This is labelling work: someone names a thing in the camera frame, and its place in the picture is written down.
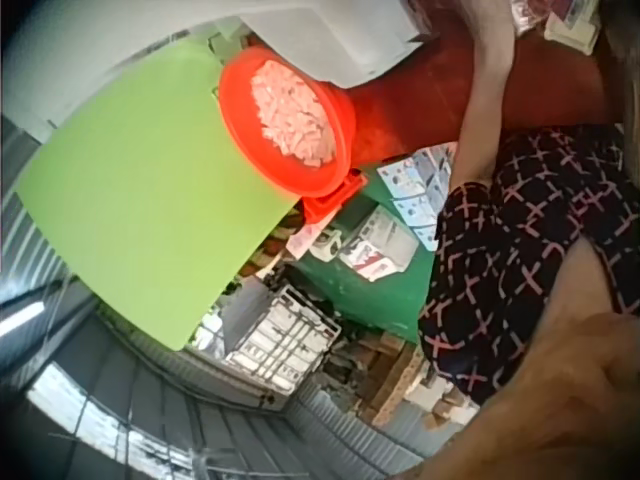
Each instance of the woman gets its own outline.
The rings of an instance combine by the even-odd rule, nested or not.
[[[474,83],[419,328],[440,374],[483,407],[393,478],[637,478],[640,192],[623,173],[622,138],[545,129],[498,151],[509,4],[461,2]]]
[[[515,44],[509,2],[461,5],[474,80],[419,330],[438,373],[483,404],[545,330],[640,315],[640,192],[613,126],[549,128],[500,145]]]

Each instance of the red plastic bowl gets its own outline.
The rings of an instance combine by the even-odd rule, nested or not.
[[[262,136],[258,107],[251,94],[251,79],[267,60],[293,70],[318,96],[336,139],[336,156],[332,162],[320,168],[307,167],[292,155],[282,155],[271,140]],[[351,168],[355,134],[355,112],[345,92],[309,78],[264,47],[250,47],[229,62],[222,71],[218,88],[222,118],[231,137],[265,177],[292,193],[312,198],[329,195],[342,184]]]

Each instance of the red cloth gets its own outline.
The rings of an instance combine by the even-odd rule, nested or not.
[[[471,88],[473,44],[455,13],[437,10],[430,17],[437,40],[349,90],[357,117],[355,166],[457,140]],[[615,77],[612,65],[603,39],[596,54],[586,57],[540,33],[526,34],[518,41],[506,92],[505,128],[618,121],[621,102],[608,94],[616,89],[607,88]]]

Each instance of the hand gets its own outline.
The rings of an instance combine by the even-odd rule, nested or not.
[[[515,51],[515,26],[509,0],[458,0],[476,51],[476,68],[509,72]]]

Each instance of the food in bowl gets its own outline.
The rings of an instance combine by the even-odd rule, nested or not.
[[[281,63],[268,60],[251,79],[262,135],[283,155],[319,168],[334,160],[336,140],[317,95]]]

